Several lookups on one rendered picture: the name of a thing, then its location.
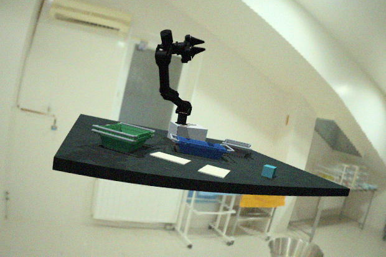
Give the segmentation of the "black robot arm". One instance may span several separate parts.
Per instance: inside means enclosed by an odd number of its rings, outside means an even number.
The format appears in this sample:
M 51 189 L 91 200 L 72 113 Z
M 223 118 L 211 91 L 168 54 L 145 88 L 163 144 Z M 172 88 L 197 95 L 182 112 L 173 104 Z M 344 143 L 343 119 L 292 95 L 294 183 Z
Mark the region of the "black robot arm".
M 160 95 L 164 100 L 172 101 L 176 106 L 177 124 L 187 125 L 187 116 L 191 115 L 192 105 L 189 101 L 179 98 L 177 91 L 169 87 L 169 64 L 174 53 L 174 43 L 171 30 L 162 30 L 160 32 L 162 44 L 156 47 L 155 61 L 159 67 Z M 162 50 L 160 50 L 162 49 Z M 181 112 L 181 113 L 180 113 Z

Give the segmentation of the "small teal block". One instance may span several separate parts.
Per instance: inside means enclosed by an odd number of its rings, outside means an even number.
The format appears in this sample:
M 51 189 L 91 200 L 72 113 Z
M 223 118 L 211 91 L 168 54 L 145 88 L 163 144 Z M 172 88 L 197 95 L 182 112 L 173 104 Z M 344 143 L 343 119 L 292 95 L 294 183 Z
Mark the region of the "small teal block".
M 265 165 L 263 167 L 263 171 L 261 173 L 261 176 L 265 176 L 265 177 L 268 177 L 268 178 L 273 178 L 275 176 L 276 168 L 277 167 L 275 167 L 275 166 Z

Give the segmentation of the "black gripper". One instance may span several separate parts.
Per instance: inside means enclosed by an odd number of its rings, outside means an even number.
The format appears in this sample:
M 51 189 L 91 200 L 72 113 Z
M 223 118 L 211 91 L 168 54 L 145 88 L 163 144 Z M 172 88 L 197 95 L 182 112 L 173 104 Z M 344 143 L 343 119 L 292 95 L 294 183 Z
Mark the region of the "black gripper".
M 191 57 L 193 58 L 196 54 L 205 51 L 204 48 L 194 47 L 195 45 L 203 43 L 203 40 L 196 39 L 192 36 L 190 37 L 190 34 L 187 34 L 185 35 L 183 42 L 174 43 L 174 53 L 178 55 L 179 53 L 184 52 L 185 59 L 189 61 L 191 60 Z

